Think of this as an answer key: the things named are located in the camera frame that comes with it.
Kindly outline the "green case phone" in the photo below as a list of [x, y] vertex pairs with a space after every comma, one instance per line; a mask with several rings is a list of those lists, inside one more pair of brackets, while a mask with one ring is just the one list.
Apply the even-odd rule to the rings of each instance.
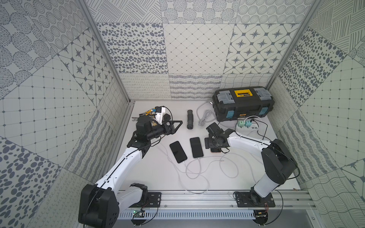
[[201, 158], [204, 156], [202, 145], [199, 137], [190, 138], [193, 158]]

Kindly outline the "blue black phone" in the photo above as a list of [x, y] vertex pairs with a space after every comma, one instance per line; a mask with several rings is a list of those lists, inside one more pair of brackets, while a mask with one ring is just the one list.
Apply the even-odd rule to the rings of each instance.
[[182, 163], [187, 160], [187, 155], [185, 151], [183, 150], [181, 144], [179, 141], [175, 141], [169, 145], [175, 160], [177, 163]]

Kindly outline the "pink case phone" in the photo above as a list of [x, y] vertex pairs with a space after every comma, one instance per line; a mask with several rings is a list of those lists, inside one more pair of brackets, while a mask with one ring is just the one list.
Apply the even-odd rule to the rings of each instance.
[[210, 151], [212, 153], [221, 153], [222, 152], [221, 148], [211, 148]]

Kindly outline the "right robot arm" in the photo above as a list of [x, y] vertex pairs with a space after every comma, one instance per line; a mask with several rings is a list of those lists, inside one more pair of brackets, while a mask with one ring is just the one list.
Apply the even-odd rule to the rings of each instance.
[[233, 129], [221, 129], [216, 123], [210, 124], [206, 130], [208, 132], [208, 137], [205, 138], [207, 149], [232, 147], [261, 155], [265, 174], [252, 187], [251, 196], [253, 197], [259, 199], [267, 197], [278, 186], [284, 184], [298, 168], [287, 146], [279, 139], [266, 141], [239, 135]]

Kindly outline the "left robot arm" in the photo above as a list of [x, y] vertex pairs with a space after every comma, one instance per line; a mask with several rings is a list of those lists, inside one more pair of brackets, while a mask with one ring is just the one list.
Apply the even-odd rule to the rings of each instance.
[[128, 142], [122, 157], [94, 185], [87, 184], [81, 191], [78, 222], [93, 228], [111, 228], [117, 221], [120, 212], [131, 206], [144, 208], [148, 205], [159, 207], [157, 197], [160, 193], [148, 192], [143, 184], [133, 183], [120, 193], [120, 187], [132, 171], [146, 155], [156, 138], [173, 135], [178, 130], [176, 122], [168, 114], [140, 116], [136, 130]]

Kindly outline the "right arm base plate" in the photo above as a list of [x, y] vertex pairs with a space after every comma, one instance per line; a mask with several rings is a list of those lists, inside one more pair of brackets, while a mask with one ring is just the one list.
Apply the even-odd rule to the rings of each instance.
[[271, 193], [265, 198], [262, 198], [254, 192], [234, 192], [233, 197], [239, 208], [250, 208], [250, 207], [276, 207], [275, 201]]

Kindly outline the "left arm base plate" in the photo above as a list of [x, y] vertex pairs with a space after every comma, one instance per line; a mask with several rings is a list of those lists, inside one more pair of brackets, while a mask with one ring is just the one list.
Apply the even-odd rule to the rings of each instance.
[[161, 192], [150, 192], [142, 194], [139, 202], [132, 204], [129, 208], [159, 208], [161, 205]]

